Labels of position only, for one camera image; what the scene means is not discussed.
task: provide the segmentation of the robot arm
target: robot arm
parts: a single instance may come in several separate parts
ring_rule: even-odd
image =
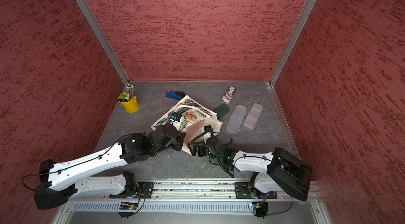
[[[196,142],[210,133],[204,142]],[[171,124],[159,125],[149,135],[134,133],[121,137],[112,146],[72,161],[56,163],[47,160],[41,163],[41,183],[35,190],[37,208],[50,209],[60,206],[69,198],[110,194],[110,198],[133,198],[138,196],[134,174],[125,172],[114,177],[91,177],[110,168],[147,160],[161,150],[171,147],[180,151],[185,133],[178,132]],[[275,181],[281,189],[294,198],[306,200],[312,170],[307,164],[287,151],[276,148],[272,153],[245,153],[230,149],[213,135],[212,128],[195,137],[189,148],[193,155],[209,156],[234,177],[235,169],[254,171],[249,183],[253,197],[270,191]]]
[[[124,174],[123,178],[116,181],[108,178],[108,186],[104,185],[106,180],[95,180],[90,176],[110,168],[147,160],[168,147],[180,151],[184,136],[185,133],[178,132],[173,125],[159,125],[149,135],[134,133],[121,137],[112,146],[79,159],[60,163],[43,161],[39,169],[41,183],[36,187],[34,195],[36,206],[39,210],[50,209],[84,191],[87,195],[93,195],[101,188],[110,190],[108,187],[113,186],[115,188],[110,190],[113,197],[118,195],[120,198],[130,198],[136,194],[132,173]]]

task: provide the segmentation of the orange flower print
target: orange flower print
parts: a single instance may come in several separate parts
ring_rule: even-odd
[[[187,115],[187,116],[185,116],[185,118],[186,118],[187,120],[194,121],[194,118],[193,118],[190,114]]]

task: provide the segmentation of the pen holder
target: pen holder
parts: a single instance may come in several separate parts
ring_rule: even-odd
[[[134,96],[134,98],[129,100],[128,102],[119,102],[119,103],[122,104],[122,106],[124,106],[125,110],[128,113],[133,113],[139,109],[138,98],[136,98],[136,96]]]

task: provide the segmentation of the gray floor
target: gray floor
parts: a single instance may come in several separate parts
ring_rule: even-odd
[[[178,100],[165,97],[168,90],[182,91],[191,98],[213,110],[220,105],[221,98],[229,86],[236,88],[234,98],[228,105],[230,112],[221,121],[221,132],[226,132],[226,124],[236,105],[247,108],[247,116],[253,103],[264,106],[253,130],[242,125],[236,134],[229,133],[234,141],[233,149],[251,153],[266,153],[275,147],[287,148],[279,119],[273,109],[270,95],[264,82],[134,82],[134,92],[140,108],[135,113],[127,113],[118,105],[107,130],[102,136],[97,151],[110,146],[120,136],[134,132],[151,132],[150,126],[165,114]],[[227,142],[226,135],[218,138]],[[135,174],[136,179],[179,179],[179,178],[221,178],[229,177],[220,167],[211,165],[208,157],[191,156],[183,151],[168,149],[147,161],[136,162],[119,168],[110,169],[98,175],[118,175],[123,171]],[[235,172],[235,177],[250,177],[250,172]]]

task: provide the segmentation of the red wall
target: red wall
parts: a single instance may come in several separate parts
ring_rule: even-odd
[[[269,80],[305,0],[87,0],[131,80]]]
[[[22,176],[93,152],[123,84],[74,0],[0,12],[0,223],[46,224],[56,211],[36,209]]]
[[[334,224],[405,223],[405,0],[317,0],[276,83]]]

